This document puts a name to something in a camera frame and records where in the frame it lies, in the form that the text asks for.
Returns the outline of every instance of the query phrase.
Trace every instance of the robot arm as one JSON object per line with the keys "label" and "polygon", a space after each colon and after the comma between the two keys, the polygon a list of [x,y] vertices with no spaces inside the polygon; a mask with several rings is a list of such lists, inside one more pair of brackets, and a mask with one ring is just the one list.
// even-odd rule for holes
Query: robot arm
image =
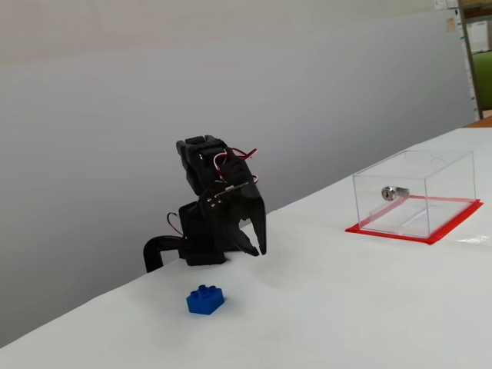
{"label": "robot arm", "polygon": [[155,265],[149,268],[149,255],[154,258],[160,251],[171,249],[178,249],[188,265],[222,264],[225,251],[258,256],[258,250],[239,228],[241,220],[251,220],[260,252],[266,254],[264,202],[256,186],[258,178],[246,164],[257,150],[246,154],[209,135],[179,141],[176,146],[198,201],[179,209],[182,239],[161,236],[147,243],[144,256],[147,251],[148,271],[156,269]]}

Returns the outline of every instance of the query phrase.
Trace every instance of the white tabletop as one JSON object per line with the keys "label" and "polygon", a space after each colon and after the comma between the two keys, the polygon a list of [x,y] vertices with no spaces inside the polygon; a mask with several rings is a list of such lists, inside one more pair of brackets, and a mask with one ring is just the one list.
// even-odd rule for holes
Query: white tabletop
{"label": "white tabletop", "polygon": [[[492,129],[416,148],[475,152],[485,205],[433,246],[348,234],[346,178],[268,215],[268,254],[175,261],[0,350],[0,368],[492,368]],[[188,313],[199,284],[223,289]]]}

